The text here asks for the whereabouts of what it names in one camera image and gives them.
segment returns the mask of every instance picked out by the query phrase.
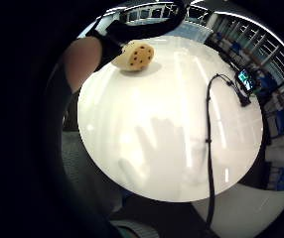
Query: sponge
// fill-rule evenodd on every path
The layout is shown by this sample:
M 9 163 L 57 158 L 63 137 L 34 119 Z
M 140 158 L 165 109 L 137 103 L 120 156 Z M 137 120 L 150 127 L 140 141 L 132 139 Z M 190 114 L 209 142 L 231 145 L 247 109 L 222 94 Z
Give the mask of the sponge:
M 142 42 L 131 41 L 122 48 L 122 54 L 112 64 L 125 71 L 138 71 L 147 66 L 154 56 L 154 49 Z

